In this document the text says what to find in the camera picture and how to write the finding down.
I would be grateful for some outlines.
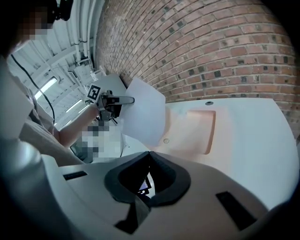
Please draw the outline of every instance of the white pipe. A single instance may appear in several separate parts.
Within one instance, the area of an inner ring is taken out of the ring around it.
[[[95,60],[95,56],[96,56],[96,38],[97,38],[97,33],[98,33],[98,27],[99,27],[99,22],[100,22],[100,17],[101,17],[101,12],[102,12],[102,8],[103,8],[103,5],[104,5],[104,2],[103,0],[100,1],[99,4],[97,4],[97,11],[96,11],[96,14],[95,14],[95,25],[93,26],[94,27],[94,37],[93,37],[93,59],[94,59],[94,62],[96,63],[96,60]]]
[[[82,8],[82,20],[81,20],[81,30],[82,30],[82,41],[83,41],[83,51],[84,56],[88,57],[88,17],[90,9],[90,0],[83,1]]]
[[[93,0],[92,7],[90,9],[89,24],[88,24],[88,57],[89,57],[89,59],[90,59],[90,29],[91,29],[91,25],[92,25],[92,19],[93,19],[93,15],[94,15],[96,1],[97,0]]]
[[[29,42],[32,50],[36,53],[36,55],[45,63],[48,65],[48,67],[51,69],[51,71],[54,74],[54,77],[57,79],[57,81],[60,80],[59,76],[53,71],[52,67],[49,65],[49,63],[46,61],[46,59],[43,57],[43,55],[40,53],[40,51],[38,50],[37,46],[35,46],[33,41]]]
[[[76,59],[77,62],[81,60],[80,50],[79,50],[79,39],[77,31],[77,1],[74,0],[72,12],[71,12],[71,24],[72,24],[72,34],[74,38],[75,48],[76,48]]]
[[[80,21],[81,21],[82,20],[82,16],[80,16],[81,0],[78,0],[77,2],[78,2],[78,4],[77,4],[77,16],[78,16],[78,19],[80,19]],[[77,32],[78,32],[78,39],[79,39],[79,41],[82,40],[82,39],[80,39],[80,21],[77,21]]]

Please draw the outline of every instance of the black cutout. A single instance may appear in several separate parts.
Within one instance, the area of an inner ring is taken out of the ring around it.
[[[216,194],[227,213],[241,231],[252,225],[256,219],[229,192]]]
[[[68,180],[71,180],[71,179],[74,179],[74,178],[80,178],[80,177],[83,177],[83,176],[86,176],[86,175],[87,175],[86,172],[80,171],[80,172],[65,174],[64,178],[65,178],[66,181],[68,181]]]
[[[150,172],[156,194],[149,198],[139,194],[139,188]],[[136,201],[140,199],[148,211],[152,207],[172,205],[189,189],[191,178],[181,166],[168,161],[155,152],[144,152],[120,166],[111,169],[104,179],[105,187],[112,197],[121,203],[129,203],[127,219],[119,221],[115,226],[127,233],[137,228]]]

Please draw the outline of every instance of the red brick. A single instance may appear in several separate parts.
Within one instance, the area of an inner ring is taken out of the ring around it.
[[[275,76],[275,83],[279,83],[279,84],[292,84],[292,85],[295,85],[296,81],[297,81],[296,77]]]
[[[222,77],[232,76],[234,74],[232,68],[222,69],[220,72]]]
[[[248,9],[246,6],[238,6],[238,7],[232,7],[231,11],[234,15],[241,15],[241,14],[247,14]]]
[[[194,39],[194,35],[192,33],[185,35],[181,39],[178,40],[179,45],[184,45],[185,43],[188,43]]]
[[[191,94],[192,94],[192,97],[202,97],[202,96],[204,96],[204,91],[203,90],[193,91],[193,92],[191,92]]]
[[[181,99],[190,98],[190,97],[191,97],[190,92],[185,92],[185,93],[179,94],[179,98],[181,98]]]
[[[202,14],[199,11],[194,11],[194,12],[190,13],[189,15],[185,16],[184,17],[184,21],[186,23],[190,23],[193,20],[195,20],[195,19],[197,19],[197,18],[199,18],[201,16],[202,16]]]
[[[151,80],[151,82],[152,82],[153,84],[158,83],[158,82],[159,82],[159,77],[153,78],[153,79]]]
[[[221,50],[216,52],[216,56],[214,57],[215,60],[222,59],[222,58],[229,58],[231,57],[229,50]]]
[[[171,53],[171,52],[173,52],[177,48],[178,48],[178,43],[174,42],[174,43],[170,44],[169,46],[167,46],[166,49],[165,49],[165,51],[167,53]]]
[[[251,86],[238,86],[238,92],[251,92]]]
[[[279,103],[279,102],[276,102],[276,104],[278,105],[278,107],[280,109],[284,109],[284,110],[289,109],[289,104],[288,103]]]
[[[195,38],[203,36],[211,31],[210,27],[205,25],[193,31]]]
[[[224,9],[224,8],[232,7],[233,5],[234,5],[233,2],[221,1],[221,2],[217,2],[215,4],[210,4],[202,9],[200,9],[200,11],[203,15],[205,15],[205,14],[212,13],[212,12]]]
[[[222,95],[204,96],[204,97],[201,98],[201,100],[204,100],[204,99],[217,99],[217,98],[228,98],[228,95],[222,94]]]
[[[239,25],[242,23],[246,23],[246,19],[243,16],[239,16],[239,17],[232,17],[229,19],[223,19],[217,22],[214,22],[212,24],[210,24],[211,29],[213,30],[217,30],[217,29],[221,29],[221,28],[228,28],[230,26],[235,26],[235,25]]]
[[[215,18],[220,20],[222,18],[231,17],[233,14],[229,9],[220,10],[213,13]]]
[[[247,6],[249,13],[264,13],[263,8],[260,5],[249,5]]]
[[[261,93],[260,97],[261,98],[274,98],[274,93]]]
[[[169,97],[172,95],[171,91],[167,91],[165,92],[165,88],[156,88],[155,86],[153,86],[157,91],[161,92],[165,97]]]
[[[274,83],[275,76],[273,75],[260,75],[261,83]]]
[[[200,26],[206,25],[208,23],[211,23],[214,21],[214,16],[213,15],[206,15],[204,17],[201,17],[194,22],[191,22],[190,24],[187,24],[182,28],[182,33],[186,34],[196,28],[199,28]]]
[[[186,55],[175,58],[172,63],[174,66],[181,64],[185,61],[184,57],[188,58]]]
[[[172,87],[173,88],[179,88],[179,87],[184,86],[185,84],[186,84],[186,81],[185,80],[181,80],[181,81],[172,83]]]
[[[205,5],[209,5],[209,4],[212,4],[212,3],[217,2],[217,1],[220,1],[220,0],[203,0],[203,3]]]
[[[192,59],[192,58],[198,57],[202,54],[203,53],[202,53],[201,49],[197,48],[197,49],[194,49],[194,50],[190,51],[189,53],[187,53],[187,56],[189,59]]]
[[[187,5],[189,5],[190,2],[188,0],[183,0],[181,1],[179,4],[177,4],[174,8],[177,10],[177,11],[180,11],[181,9],[185,8]]]
[[[163,71],[163,73],[165,73],[166,71],[168,71],[168,70],[170,70],[172,68],[173,68],[172,63],[169,62],[168,64],[166,64],[163,67],[161,67],[161,70]]]
[[[159,54],[156,55],[155,59],[157,61],[161,60],[164,56],[166,56],[166,52],[165,51],[161,51]]]
[[[202,36],[202,37],[197,38],[196,40],[190,42],[189,47],[190,47],[190,49],[193,49],[198,46],[205,45],[205,44],[209,44],[209,43],[213,44],[212,42],[220,40],[222,38],[224,38],[224,35],[221,32],[215,32],[215,33],[212,33],[209,35]]]
[[[177,88],[177,89],[173,89],[171,91],[172,94],[180,94],[183,93],[183,89],[182,88]]]
[[[211,52],[214,52],[216,50],[219,50],[219,48],[220,48],[219,42],[215,42],[215,43],[208,44],[208,45],[204,46],[202,48],[202,50],[203,50],[204,54],[207,54],[207,53],[211,53]]]
[[[279,53],[285,55],[293,55],[294,51],[291,47],[288,46],[278,46]]]
[[[263,48],[260,45],[250,45],[247,46],[247,52],[248,53],[263,53]]]
[[[192,89],[192,90],[195,90],[195,89],[203,89],[202,83],[193,84],[192,86],[193,86],[193,89]]]
[[[184,72],[181,72],[181,73],[177,74],[178,79],[184,79],[184,78],[187,78],[189,76],[190,75],[189,75],[188,71],[184,71]]]
[[[266,45],[267,50],[264,50],[265,53],[278,53],[278,46],[274,44]]]
[[[183,64],[181,65],[181,70],[184,71],[184,70],[193,68],[193,67],[195,67],[195,66],[196,66],[195,61],[194,61],[194,60],[191,60],[191,61],[188,61],[188,62],[183,63]]]
[[[189,48],[187,45],[182,46],[181,48],[178,48],[174,53],[176,56],[180,56],[184,53],[187,53],[189,51]]]
[[[168,37],[168,42],[171,44],[172,42],[178,40],[182,37],[182,33],[180,31],[175,32],[170,37]]]
[[[189,86],[183,86],[182,89],[183,89],[184,92],[189,92],[189,91],[192,90],[192,87],[191,87],[191,85],[189,85]]]
[[[180,72],[181,72],[180,67],[174,67],[165,73],[165,77],[169,77],[169,76],[172,76],[172,75],[180,73]]]
[[[208,71],[218,70],[223,68],[223,64],[221,61],[219,62],[213,62],[206,65],[206,68]]]
[[[281,86],[280,92],[288,94],[300,94],[300,88],[294,86]]]
[[[273,32],[271,25],[266,24],[256,24],[241,26],[243,33],[256,33],[256,32]]]
[[[285,75],[293,75],[293,70],[294,68],[292,67],[286,67],[286,66],[281,67],[281,73]]]
[[[265,14],[252,14],[247,15],[246,19],[248,23],[270,23],[265,17]]]
[[[161,50],[163,50],[165,47],[167,47],[169,45],[169,43],[167,41],[163,41],[161,42],[156,48],[154,48],[151,52],[150,52],[150,57],[153,58],[157,53],[159,53]]]
[[[174,58],[176,58],[175,53],[171,53],[171,54],[168,54],[168,55],[164,58],[164,60],[165,60],[165,62],[167,63],[167,62],[170,62],[171,60],[173,60]]]
[[[272,55],[259,55],[257,58],[259,63],[274,63]]]
[[[213,87],[226,86],[227,85],[227,81],[226,81],[226,79],[218,79],[218,80],[211,81],[211,85]]]
[[[230,53],[233,57],[235,57],[235,56],[246,55],[247,51],[246,51],[245,47],[234,47],[234,48],[230,49]]]
[[[223,61],[225,67],[233,67],[238,65],[238,58],[226,59]]]
[[[222,88],[211,88],[205,90],[205,95],[222,94],[222,93],[235,93],[236,87],[222,87]]]
[[[228,78],[228,84],[229,85],[241,84],[241,79],[240,77],[230,77]]]
[[[215,79],[215,75],[213,72],[204,74],[205,80]]]
[[[235,69],[236,75],[252,74],[252,67],[238,67]]]
[[[273,14],[264,14],[264,19],[268,23],[280,24],[278,22],[278,19],[275,16],[273,16]]]
[[[279,86],[270,84],[270,85],[256,85],[253,88],[254,92],[279,92]]]
[[[179,19],[183,18],[184,16],[186,16],[188,14],[187,8],[182,9],[181,11],[179,11],[177,14],[173,15],[171,17],[171,20],[173,21],[173,23],[177,22]]]
[[[201,64],[210,62],[211,60],[212,60],[212,55],[209,54],[209,55],[205,55],[200,58],[197,58],[196,63],[197,63],[197,65],[201,65]]]
[[[150,74],[150,75],[148,76],[149,80],[151,80],[151,79],[154,78],[154,77],[157,77],[157,76],[161,75],[161,74],[163,73],[163,70],[162,70],[162,69],[163,69],[163,68],[160,68],[160,69],[156,70],[154,73]]]
[[[252,36],[253,40],[255,43],[268,43],[269,42],[269,37],[268,35],[253,35]]]
[[[199,83],[201,82],[201,79],[200,79],[200,76],[192,76],[192,77],[189,77],[187,78],[187,82],[188,84],[193,84],[193,83]]]
[[[232,36],[237,36],[237,35],[241,35],[241,34],[243,34],[243,33],[239,27],[233,27],[230,29],[226,29],[224,31],[224,35],[226,37],[232,37]]]
[[[192,3],[192,4],[189,6],[189,9],[197,10],[197,9],[203,7],[202,1],[198,1],[198,0],[190,0],[190,2],[194,2],[194,3]]]
[[[171,76],[171,77],[168,77],[166,79],[166,81],[167,81],[168,84],[170,84],[170,83],[173,83],[173,82],[177,81],[177,78],[176,78],[176,76]]]
[[[285,29],[282,26],[279,26],[279,25],[274,25],[273,26],[273,31],[275,33],[278,33],[278,34],[287,35]]]

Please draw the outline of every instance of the white ceiling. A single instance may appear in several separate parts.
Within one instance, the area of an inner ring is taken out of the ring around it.
[[[83,1],[78,1],[79,11],[77,12],[77,29],[80,40],[80,51],[82,59],[83,43],[82,43],[82,9]],[[96,1],[94,11],[91,13],[93,1]],[[90,29],[90,52],[93,59],[94,44],[98,29],[98,21],[101,14],[104,0],[91,0],[89,16],[92,14],[91,29]],[[73,120],[78,112],[85,107],[84,101],[66,113],[78,100],[84,100],[86,89],[83,85],[88,85],[93,79],[90,76],[89,61],[82,62],[79,66],[76,64],[76,51],[73,39],[71,18],[65,22],[58,20],[54,23],[53,29],[48,30],[45,35],[36,37],[35,40],[30,40],[24,47],[13,53],[16,60],[28,71],[33,81],[41,88],[52,77],[57,79],[57,82],[50,87],[46,92],[46,96],[51,102],[55,112],[56,127],[60,129],[70,120]],[[8,66],[13,75],[19,77],[26,87],[32,90],[35,94],[38,90],[31,83],[28,76],[15,64],[11,57],[8,58]],[[76,67],[75,74],[77,79],[68,72],[70,67]],[[38,103],[52,116],[52,111],[49,104],[43,96],[38,99]]]

